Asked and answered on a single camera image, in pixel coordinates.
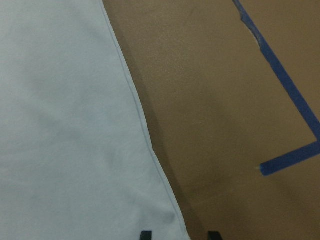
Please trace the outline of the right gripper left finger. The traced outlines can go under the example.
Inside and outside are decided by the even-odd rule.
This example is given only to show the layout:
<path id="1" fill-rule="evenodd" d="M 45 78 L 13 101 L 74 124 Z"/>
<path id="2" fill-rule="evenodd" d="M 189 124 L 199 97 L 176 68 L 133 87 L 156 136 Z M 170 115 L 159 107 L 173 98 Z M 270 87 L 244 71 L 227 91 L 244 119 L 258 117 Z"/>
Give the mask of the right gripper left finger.
<path id="1" fill-rule="evenodd" d="M 152 231 L 144 230 L 140 233 L 140 240 L 152 240 Z"/>

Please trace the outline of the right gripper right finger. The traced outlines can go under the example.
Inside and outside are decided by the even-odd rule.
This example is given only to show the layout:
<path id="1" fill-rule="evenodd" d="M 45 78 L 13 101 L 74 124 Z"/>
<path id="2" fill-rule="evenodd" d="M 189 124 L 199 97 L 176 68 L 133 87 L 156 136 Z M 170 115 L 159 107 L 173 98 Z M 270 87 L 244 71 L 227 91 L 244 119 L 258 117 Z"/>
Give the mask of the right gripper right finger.
<path id="1" fill-rule="evenodd" d="M 208 240 L 223 240 L 223 238 L 218 231 L 209 231 Z"/>

